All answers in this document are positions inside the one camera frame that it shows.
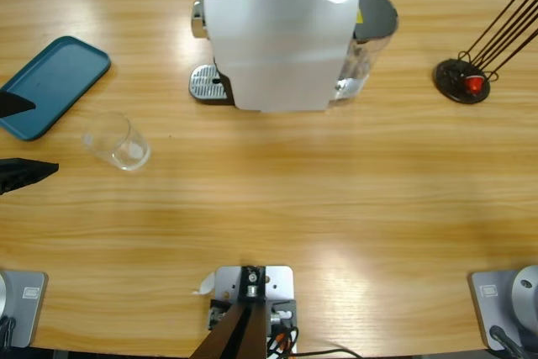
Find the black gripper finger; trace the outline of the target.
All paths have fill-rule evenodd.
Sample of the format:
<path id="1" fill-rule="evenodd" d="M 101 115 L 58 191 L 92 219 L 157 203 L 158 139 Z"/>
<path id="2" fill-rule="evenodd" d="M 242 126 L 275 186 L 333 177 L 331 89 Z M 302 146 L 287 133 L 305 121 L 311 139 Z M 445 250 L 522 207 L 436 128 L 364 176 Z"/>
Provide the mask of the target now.
<path id="1" fill-rule="evenodd" d="M 0 92 L 0 118 L 35 109 L 35 103 L 11 92 Z"/>
<path id="2" fill-rule="evenodd" d="M 58 163 L 23 158 L 2 159 L 1 194 L 40 182 L 58 170 Z"/>

